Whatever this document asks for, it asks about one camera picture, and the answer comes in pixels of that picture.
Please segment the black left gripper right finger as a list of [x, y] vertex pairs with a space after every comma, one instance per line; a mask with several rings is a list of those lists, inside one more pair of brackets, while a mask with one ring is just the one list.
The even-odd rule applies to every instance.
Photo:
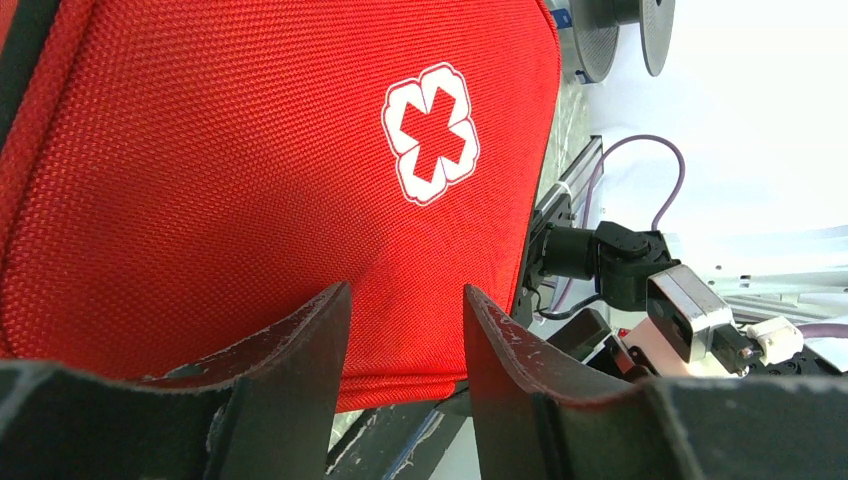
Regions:
[[464, 340], [485, 479], [843, 479], [838, 377], [651, 377], [582, 364], [464, 289]]

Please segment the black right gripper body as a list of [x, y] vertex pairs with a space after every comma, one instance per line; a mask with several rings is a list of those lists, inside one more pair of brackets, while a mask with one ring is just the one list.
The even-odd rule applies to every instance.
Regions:
[[554, 332], [547, 342], [573, 359], [630, 383], [656, 372], [637, 347], [626, 347], [601, 313], [584, 308]]

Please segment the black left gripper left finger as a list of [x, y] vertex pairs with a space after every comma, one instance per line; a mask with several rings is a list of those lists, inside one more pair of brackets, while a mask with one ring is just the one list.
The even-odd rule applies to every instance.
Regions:
[[334, 284], [287, 318], [160, 378], [1, 364], [5, 479], [320, 479], [352, 296]]

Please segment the red medicine kit case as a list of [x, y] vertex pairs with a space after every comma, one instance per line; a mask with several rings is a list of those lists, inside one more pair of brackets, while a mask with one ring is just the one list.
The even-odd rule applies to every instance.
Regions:
[[339, 411], [450, 396], [512, 306], [541, 1], [5, 1], [1, 356], [161, 377], [353, 295]]

